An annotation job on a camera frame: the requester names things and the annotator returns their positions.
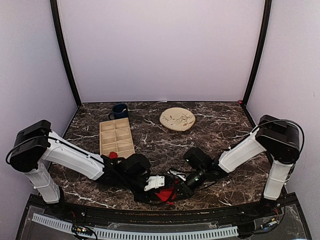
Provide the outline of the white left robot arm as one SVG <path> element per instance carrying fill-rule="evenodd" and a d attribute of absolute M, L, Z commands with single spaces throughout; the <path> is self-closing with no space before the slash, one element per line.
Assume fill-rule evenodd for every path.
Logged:
<path fill-rule="evenodd" d="M 76 171 L 101 185 L 127 189 L 135 201 L 150 205 L 155 204 L 161 189 L 175 186 L 171 175 L 152 175 L 151 164 L 142 154 L 110 158 L 88 152 L 52 131 L 49 121 L 41 120 L 18 132 L 5 162 L 27 176 L 60 218 L 67 218 L 71 208 L 63 201 L 63 190 L 52 179 L 45 161 Z"/>

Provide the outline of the red santa sock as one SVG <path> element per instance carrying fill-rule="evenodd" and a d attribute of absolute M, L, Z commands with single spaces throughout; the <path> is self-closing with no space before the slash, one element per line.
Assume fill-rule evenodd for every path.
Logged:
<path fill-rule="evenodd" d="M 114 151 L 111 151 L 111 152 L 109 153 L 108 157 L 109 157 L 110 159 L 116 159 L 116 158 L 118 158 L 118 154 L 117 154 L 116 152 L 114 152 Z"/>

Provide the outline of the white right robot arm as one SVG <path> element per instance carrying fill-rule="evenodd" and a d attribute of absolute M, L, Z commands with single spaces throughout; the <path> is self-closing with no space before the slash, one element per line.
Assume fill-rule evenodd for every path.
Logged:
<path fill-rule="evenodd" d="M 266 217 L 274 210 L 274 202 L 279 198 L 300 158 L 304 144 L 305 133 L 299 124 L 292 120 L 264 115 L 244 139 L 229 146 L 215 158 L 210 158 L 198 147 L 190 148 L 183 155 L 183 159 L 193 172 L 175 186 L 173 199 L 188 199 L 205 180 L 222 179 L 253 157 L 268 153 L 273 157 L 272 166 L 263 189 L 262 201 L 255 205 L 255 213 Z"/>

